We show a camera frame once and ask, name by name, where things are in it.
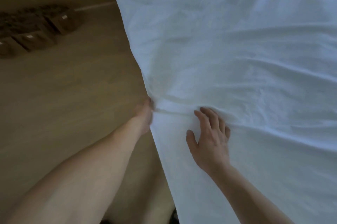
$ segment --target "person's left arm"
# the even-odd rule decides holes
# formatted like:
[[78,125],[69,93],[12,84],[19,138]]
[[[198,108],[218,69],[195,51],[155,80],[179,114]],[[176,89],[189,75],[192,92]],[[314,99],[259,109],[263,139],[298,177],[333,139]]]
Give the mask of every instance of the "person's left arm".
[[149,98],[129,121],[40,180],[15,206],[7,223],[99,223],[151,118]]

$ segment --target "black shoe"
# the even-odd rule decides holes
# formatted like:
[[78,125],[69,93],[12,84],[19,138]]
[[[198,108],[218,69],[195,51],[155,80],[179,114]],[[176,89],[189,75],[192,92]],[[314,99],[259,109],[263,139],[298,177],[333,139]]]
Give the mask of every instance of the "black shoe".
[[179,224],[177,209],[174,209],[169,224]]

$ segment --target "wooden floor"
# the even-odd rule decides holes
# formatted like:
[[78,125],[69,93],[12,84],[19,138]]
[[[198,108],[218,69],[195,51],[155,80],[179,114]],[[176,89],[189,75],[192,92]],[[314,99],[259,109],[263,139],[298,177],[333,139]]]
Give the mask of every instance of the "wooden floor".
[[[117,6],[84,16],[56,46],[0,60],[0,217],[53,167],[126,121],[146,96]],[[106,217],[166,224],[173,208],[149,133]]]

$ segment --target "forearm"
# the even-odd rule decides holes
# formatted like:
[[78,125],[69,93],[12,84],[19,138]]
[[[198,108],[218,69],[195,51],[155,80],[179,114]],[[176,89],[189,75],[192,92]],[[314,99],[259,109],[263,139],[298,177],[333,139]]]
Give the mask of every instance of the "forearm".
[[293,223],[235,168],[222,168],[212,178],[231,204],[241,224]]
[[99,223],[140,135],[133,118],[61,163],[27,193],[9,223]]

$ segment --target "person's right arm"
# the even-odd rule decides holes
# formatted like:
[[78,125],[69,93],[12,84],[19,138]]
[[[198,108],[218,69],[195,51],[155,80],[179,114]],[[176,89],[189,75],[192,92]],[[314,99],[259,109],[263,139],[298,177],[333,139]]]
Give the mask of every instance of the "person's right arm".
[[201,134],[197,143],[193,132],[188,130],[188,147],[197,165],[223,192],[241,224],[293,223],[231,166],[227,147],[230,129],[225,122],[208,108],[202,107],[194,114],[200,120]]

